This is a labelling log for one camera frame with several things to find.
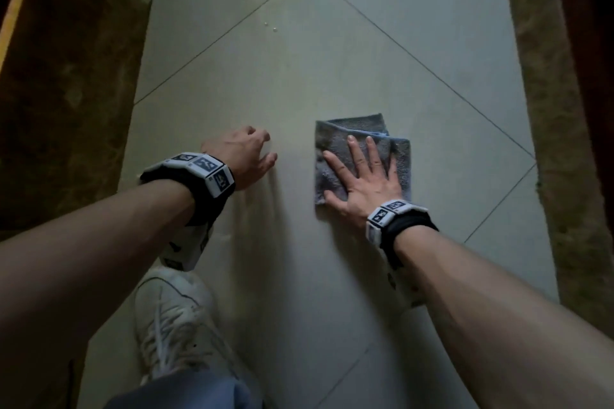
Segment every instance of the leg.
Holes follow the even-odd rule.
[[[154,267],[136,289],[142,387],[114,398],[119,408],[256,408],[257,380],[220,336],[211,292],[195,274]]]

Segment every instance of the shoe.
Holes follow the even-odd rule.
[[[196,274],[151,268],[136,288],[134,314],[146,368],[141,384],[186,368],[210,368],[242,381],[262,400],[257,379],[221,337],[216,302]]]

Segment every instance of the gray towel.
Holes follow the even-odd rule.
[[[348,148],[348,135],[358,140],[360,148],[367,156],[367,136],[371,136],[380,151],[380,157],[386,172],[390,164],[390,153],[397,157],[398,180],[403,189],[403,196],[410,198],[410,142],[403,138],[393,138],[388,135],[384,117],[381,113],[367,117],[341,118],[316,122],[316,204],[324,204],[324,191],[331,190],[341,200],[348,200],[348,192],[334,171],[328,166],[322,155],[329,150],[356,175],[354,161]]]

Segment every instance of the floor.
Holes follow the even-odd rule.
[[[280,408],[475,407],[424,307],[313,199],[314,122],[381,112],[451,238],[557,299],[508,0],[153,0],[120,187],[243,124],[275,171],[236,194],[196,270]],[[127,300],[80,407],[140,380]]]

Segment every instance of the black wristband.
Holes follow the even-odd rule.
[[[394,240],[402,231],[418,225],[439,231],[431,221],[428,212],[420,212],[418,210],[410,210],[407,213],[397,215],[388,226],[382,228],[382,242],[380,248],[386,254],[388,263],[393,270],[403,266],[403,262],[401,262],[401,259],[397,256],[397,253],[394,252]]]
[[[141,175],[142,182],[150,182],[154,180],[173,180],[183,184],[192,193],[194,197],[194,215],[187,223],[187,227],[201,226],[209,224],[209,227],[213,225],[213,222],[219,217],[220,213],[226,205],[228,197],[234,193],[236,187],[233,182],[229,188],[227,188],[223,194],[218,197],[212,197],[209,189],[202,178],[184,170],[182,168],[168,168],[161,166],[155,170],[144,172]]]

